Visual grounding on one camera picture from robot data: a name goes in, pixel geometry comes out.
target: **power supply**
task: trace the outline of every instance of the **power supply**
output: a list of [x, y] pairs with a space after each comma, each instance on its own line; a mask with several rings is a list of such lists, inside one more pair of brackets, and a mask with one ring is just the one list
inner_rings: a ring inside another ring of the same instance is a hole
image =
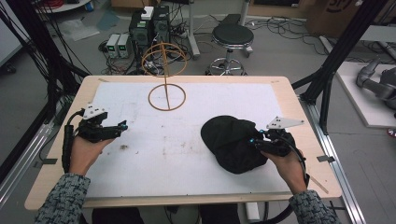
[[119, 43], [117, 45], [119, 47], [120, 57], [129, 58], [129, 55], [132, 53], [132, 43], [129, 35], [127, 34], [121, 35], [119, 39]]
[[152, 20], [154, 32], [157, 35], [157, 42], [170, 43], [169, 6], [155, 7]]
[[110, 58], [119, 57], [119, 48], [117, 47], [119, 38], [120, 38], [120, 35], [112, 35], [106, 43], [107, 52], [108, 52], [108, 55], [110, 56]]
[[134, 13], [132, 15], [131, 24], [129, 25], [129, 34], [131, 40], [135, 41], [139, 47], [149, 47], [153, 39], [153, 24], [151, 21], [144, 21], [141, 18], [141, 13]]

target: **black hat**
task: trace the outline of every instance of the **black hat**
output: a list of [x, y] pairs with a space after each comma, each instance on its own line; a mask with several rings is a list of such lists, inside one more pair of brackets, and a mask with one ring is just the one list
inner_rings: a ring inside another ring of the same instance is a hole
[[268, 160], [248, 143], [252, 137], [263, 139], [255, 126], [249, 120], [218, 116], [204, 124], [201, 136], [219, 165], [239, 175], [264, 165]]

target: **hand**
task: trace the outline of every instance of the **hand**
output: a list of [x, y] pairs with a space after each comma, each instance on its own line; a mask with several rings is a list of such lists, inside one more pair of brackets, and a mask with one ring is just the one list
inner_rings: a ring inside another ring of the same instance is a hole
[[306, 191], [303, 167], [301, 167], [298, 157], [294, 152], [289, 153], [285, 157], [278, 157], [265, 152], [262, 152], [262, 155], [274, 162], [277, 171], [285, 180], [286, 184], [288, 184], [291, 193], [297, 194]]
[[108, 139], [98, 143], [92, 143], [79, 136], [76, 136], [72, 146], [69, 173], [76, 175], [87, 174], [90, 167], [102, 153], [105, 146], [114, 139]]

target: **stool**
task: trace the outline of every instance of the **stool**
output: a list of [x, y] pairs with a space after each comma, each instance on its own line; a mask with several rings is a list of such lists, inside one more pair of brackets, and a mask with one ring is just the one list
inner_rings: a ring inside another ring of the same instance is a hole
[[244, 76], [244, 66], [231, 58], [233, 49], [245, 49], [253, 42], [253, 33], [245, 26], [238, 24], [221, 24], [212, 33], [215, 43], [227, 49], [225, 58], [218, 58], [211, 63], [206, 70], [207, 75], [232, 75], [232, 72], [240, 72]]

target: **patterned sleeve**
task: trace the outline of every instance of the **patterned sleeve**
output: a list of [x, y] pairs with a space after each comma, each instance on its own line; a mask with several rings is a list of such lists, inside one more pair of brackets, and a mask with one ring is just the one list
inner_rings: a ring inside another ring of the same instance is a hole
[[82, 175], [63, 175], [38, 210], [35, 223], [78, 223], [90, 183]]
[[307, 190], [289, 199], [298, 223], [341, 223], [338, 217], [323, 203], [314, 190]]

